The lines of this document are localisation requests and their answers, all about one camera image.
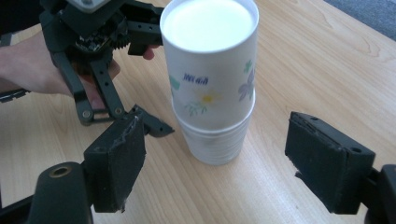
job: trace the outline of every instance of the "table surface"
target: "table surface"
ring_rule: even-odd
[[[356,216],[329,214],[294,177],[284,153],[289,117],[297,111],[328,122],[374,151],[375,169],[396,163],[396,42],[321,0],[256,2],[257,100],[243,150],[226,165],[190,154],[172,113],[163,48],[152,61],[115,51],[125,108],[141,105],[176,131],[146,137],[148,155],[125,212],[93,214],[95,223],[363,223],[364,205]],[[52,165],[82,162],[109,125],[82,126],[73,99],[62,95],[29,93],[0,106],[3,205],[32,195]]]

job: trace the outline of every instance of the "paper cup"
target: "paper cup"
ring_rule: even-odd
[[[177,114],[176,117],[192,155],[206,164],[222,165],[232,161],[242,150],[251,112],[232,127],[216,131],[194,128],[179,119]]]
[[[231,135],[224,130],[248,124],[258,22],[252,0],[173,0],[165,7],[160,26],[172,104],[186,140],[189,128],[221,138]],[[190,137],[190,148],[192,139],[198,138]]]

